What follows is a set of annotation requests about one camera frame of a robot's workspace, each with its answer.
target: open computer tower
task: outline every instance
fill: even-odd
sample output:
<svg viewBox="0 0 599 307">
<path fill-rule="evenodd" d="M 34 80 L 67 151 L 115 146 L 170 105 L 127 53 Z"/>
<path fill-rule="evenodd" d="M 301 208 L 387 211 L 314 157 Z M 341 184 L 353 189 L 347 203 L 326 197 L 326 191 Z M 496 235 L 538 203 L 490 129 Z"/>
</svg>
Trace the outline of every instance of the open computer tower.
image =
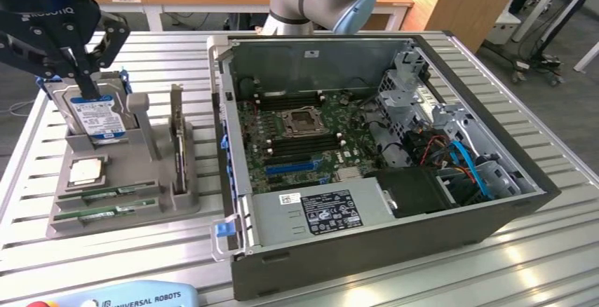
<svg viewBox="0 0 599 307">
<path fill-rule="evenodd" d="M 560 194 L 421 36 L 209 43 L 238 300 L 480 243 Z"/>
</svg>

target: motherboard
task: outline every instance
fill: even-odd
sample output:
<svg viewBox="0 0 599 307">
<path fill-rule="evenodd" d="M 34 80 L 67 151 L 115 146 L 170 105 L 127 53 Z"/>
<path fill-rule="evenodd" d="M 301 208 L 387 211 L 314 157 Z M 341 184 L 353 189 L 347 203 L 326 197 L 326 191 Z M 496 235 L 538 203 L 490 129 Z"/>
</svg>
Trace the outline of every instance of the motherboard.
<svg viewBox="0 0 599 307">
<path fill-rule="evenodd" d="M 254 193 L 341 182 L 386 166 L 350 91 L 238 103 Z"/>
</svg>

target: floor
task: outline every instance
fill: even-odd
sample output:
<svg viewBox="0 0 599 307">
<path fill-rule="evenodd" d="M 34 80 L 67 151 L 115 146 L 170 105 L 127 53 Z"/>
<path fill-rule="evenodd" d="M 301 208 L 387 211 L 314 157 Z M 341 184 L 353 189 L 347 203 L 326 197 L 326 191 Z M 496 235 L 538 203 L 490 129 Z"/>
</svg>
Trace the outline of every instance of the floor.
<svg viewBox="0 0 599 307">
<path fill-rule="evenodd" d="M 149 24 L 142 14 L 125 14 L 134 31 L 149 31 Z M 174 18 L 163 15 L 165 30 L 221 30 L 227 18 L 226 14 L 186 14 L 174 15 L 183 23 L 174 25 Z M 572 150 L 581 156 L 596 172 L 599 172 L 599 149 L 597 137 L 599 135 L 599 66 L 589 66 L 586 74 L 573 70 L 576 63 L 599 41 L 599 19 L 577 13 L 570 24 L 565 27 L 548 53 L 557 55 L 564 61 L 564 77 L 566 83 L 550 87 L 549 78 L 537 72 L 528 75 L 529 80 L 520 85 L 510 81 L 512 64 L 486 49 L 481 49 L 478 56 L 498 78 L 509 85 L 517 96 L 526 103 L 533 112 L 549 125 L 552 130 L 566 142 Z M 506 49 L 517 53 L 520 44 L 510 42 Z M 529 53 L 529 43 L 522 51 Z M 17 102 L 33 100 L 38 87 L 31 74 L 27 74 L 0 64 L 0 175 L 5 174 L 9 159 L 19 139 L 27 118 L 13 116 L 7 111 Z M 19 110 L 29 112 L 29 107 Z"/>
</svg>

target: barcode sticker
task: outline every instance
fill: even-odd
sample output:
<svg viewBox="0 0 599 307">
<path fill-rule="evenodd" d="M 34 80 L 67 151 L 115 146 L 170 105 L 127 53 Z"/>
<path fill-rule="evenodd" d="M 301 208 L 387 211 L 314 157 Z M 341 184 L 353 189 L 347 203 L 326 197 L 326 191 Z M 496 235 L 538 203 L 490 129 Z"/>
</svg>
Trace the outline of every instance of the barcode sticker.
<svg viewBox="0 0 599 307">
<path fill-rule="evenodd" d="M 141 4 L 142 0 L 113 0 L 117 4 Z"/>
<path fill-rule="evenodd" d="M 113 211 L 107 211 L 107 212 L 102 212 L 99 214 L 89 214 L 87 216 L 82 216 L 81 220 L 91 221 L 94 219 L 102 219 L 102 218 L 113 217 L 113 216 L 115 216 L 115 213 Z"/>
<path fill-rule="evenodd" d="M 102 198 L 111 198 L 111 197 L 117 197 L 117 192 L 111 191 L 109 193 L 98 193 L 97 195 L 90 195 L 86 196 L 85 199 L 86 200 L 99 200 Z"/>
<path fill-rule="evenodd" d="M 286 193 L 285 195 L 279 195 L 281 205 L 299 203 L 301 198 L 301 193 Z"/>
</svg>

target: metal slotted table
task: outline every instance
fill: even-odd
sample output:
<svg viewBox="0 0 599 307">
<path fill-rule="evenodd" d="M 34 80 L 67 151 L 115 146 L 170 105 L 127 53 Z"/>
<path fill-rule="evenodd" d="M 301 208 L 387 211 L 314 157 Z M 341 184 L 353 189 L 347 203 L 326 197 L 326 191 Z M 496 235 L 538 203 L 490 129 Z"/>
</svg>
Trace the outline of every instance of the metal slotted table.
<svg viewBox="0 0 599 307">
<path fill-rule="evenodd" d="M 167 121 L 171 84 L 186 88 L 185 112 L 194 124 L 203 208 L 154 225 L 46 239 L 67 143 L 62 115 L 41 94 L 0 183 L 0 305 L 23 306 L 42 296 L 139 279 L 190 283 L 198 288 L 203 306 L 599 303 L 598 177 L 462 43 L 441 32 L 422 35 L 562 188 L 564 194 L 537 213 L 506 225 L 478 245 L 266 298 L 235 301 L 230 264 L 213 260 L 209 238 L 209 225 L 223 215 L 209 33 L 133 33 L 111 69 L 125 67 L 134 90 L 150 94 L 154 123 Z M 446 100 L 457 100 L 437 73 L 432 74 Z"/>
</svg>

